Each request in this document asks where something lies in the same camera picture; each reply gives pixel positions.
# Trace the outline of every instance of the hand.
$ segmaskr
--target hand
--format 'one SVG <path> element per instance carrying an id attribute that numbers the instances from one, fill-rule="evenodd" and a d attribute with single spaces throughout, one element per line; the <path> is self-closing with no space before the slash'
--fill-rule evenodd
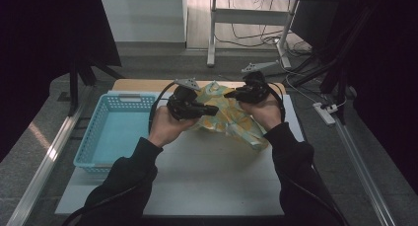
<path id="1" fill-rule="evenodd" d="M 258 104 L 240 102 L 240 107 L 257 121 L 265 130 L 269 131 L 274 126 L 282 123 L 279 104 L 273 95 Z"/>
<path id="2" fill-rule="evenodd" d="M 176 140 L 184 130 L 198 120 L 199 118 L 176 120 L 166 106 L 161 106 L 154 115 L 148 140 L 157 147 L 163 147 Z"/>

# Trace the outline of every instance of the blue basket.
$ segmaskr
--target blue basket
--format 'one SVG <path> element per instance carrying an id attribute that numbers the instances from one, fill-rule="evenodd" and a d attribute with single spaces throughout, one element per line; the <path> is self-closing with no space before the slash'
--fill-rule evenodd
<path id="1" fill-rule="evenodd" d="M 108 173 L 118 158 L 130 157 L 139 138 L 148 137 L 153 95 L 102 95 L 74 165 L 88 173 Z"/>

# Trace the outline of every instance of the white wall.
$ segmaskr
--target white wall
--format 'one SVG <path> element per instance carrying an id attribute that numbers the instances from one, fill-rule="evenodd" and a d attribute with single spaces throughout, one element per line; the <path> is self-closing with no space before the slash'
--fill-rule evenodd
<path id="1" fill-rule="evenodd" d="M 186 0 L 102 0 L 115 41 L 186 41 Z"/>

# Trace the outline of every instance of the gray carpet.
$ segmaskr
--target gray carpet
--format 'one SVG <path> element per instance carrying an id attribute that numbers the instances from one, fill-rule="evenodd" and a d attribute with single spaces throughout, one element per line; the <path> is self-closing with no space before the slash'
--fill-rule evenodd
<path id="1" fill-rule="evenodd" d="M 195 77 L 197 80 L 235 80 L 241 81 L 240 71 L 250 62 L 269 62 L 275 59 L 274 52 L 223 52 L 216 57 L 216 67 L 206 67 L 204 52 L 184 53 L 170 51 L 148 51 L 145 56 L 122 56 L 123 68 L 114 69 L 127 78 L 139 79 L 175 79 Z M 294 65 L 301 58 L 293 58 Z M 281 73 L 279 68 L 268 71 Z M 114 80 L 95 69 L 98 84 L 88 108 L 82 114 L 76 129 L 72 132 L 66 148 L 57 160 L 55 169 L 45 185 L 34 211 L 26 225 L 60 225 L 65 217 L 53 212 L 62 196 L 66 184 L 74 170 L 73 159 L 84 130 L 89 123 L 99 96 L 111 89 Z M 272 82 L 281 82 L 283 75 L 269 78 Z M 317 90 L 318 83 L 310 82 L 307 88 Z M 6 225 L 20 197 L 25 192 L 35 171 L 45 155 L 48 144 L 52 143 L 59 127 L 68 113 L 68 102 L 62 99 L 69 91 L 68 76 L 56 79 L 51 84 L 51 94 L 42 110 L 36 116 L 31 128 L 24 133 L 11 153 L 0 164 L 0 225 Z M 321 97 L 303 90 L 306 95 L 321 102 Z M 315 164 L 335 201 L 351 225 L 381 225 L 363 190 L 351 161 L 342 145 L 335 127 L 327 127 L 312 108 L 312 101 L 292 89 L 291 95 L 295 111 L 308 142 L 315 148 Z M 416 225 L 418 216 L 418 197 L 413 193 L 405 179 L 383 151 L 376 138 L 358 119 L 352 108 L 352 101 L 346 104 L 347 125 L 361 148 L 364 159 L 370 168 L 378 187 L 381 189 L 388 206 L 398 225 Z"/>

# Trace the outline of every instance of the person's left hand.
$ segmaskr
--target person's left hand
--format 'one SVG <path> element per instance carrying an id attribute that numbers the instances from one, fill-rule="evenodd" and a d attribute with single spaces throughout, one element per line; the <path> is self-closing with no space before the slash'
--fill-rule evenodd
<path id="1" fill-rule="evenodd" d="M 154 115 L 148 140 L 157 147 L 163 147 L 176 140 L 184 130 L 198 120 L 199 118 L 176 120 L 166 106 L 161 106 Z"/>

